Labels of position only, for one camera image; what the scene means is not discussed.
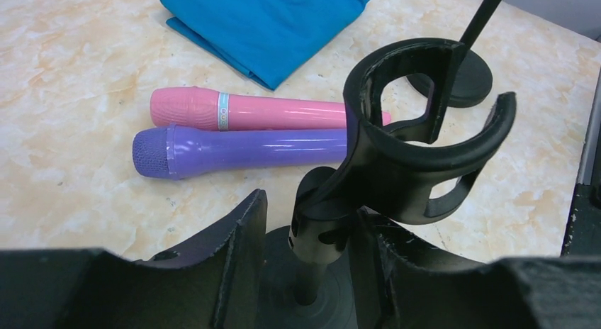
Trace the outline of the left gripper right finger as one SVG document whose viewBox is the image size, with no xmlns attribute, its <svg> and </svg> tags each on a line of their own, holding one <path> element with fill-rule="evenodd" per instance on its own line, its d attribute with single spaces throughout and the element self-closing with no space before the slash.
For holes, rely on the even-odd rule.
<svg viewBox="0 0 601 329">
<path fill-rule="evenodd" d="M 360 328 L 599 328 L 600 258 L 483 264 L 358 213 L 349 263 Z"/>
</svg>

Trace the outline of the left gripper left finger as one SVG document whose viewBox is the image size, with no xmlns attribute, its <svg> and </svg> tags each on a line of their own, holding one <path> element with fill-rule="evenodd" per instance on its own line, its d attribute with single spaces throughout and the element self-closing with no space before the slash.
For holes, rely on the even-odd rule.
<svg viewBox="0 0 601 329">
<path fill-rule="evenodd" d="M 101 248 L 1 252 L 2 328 L 253 328 L 267 211 L 257 189 L 150 260 Z"/>
</svg>

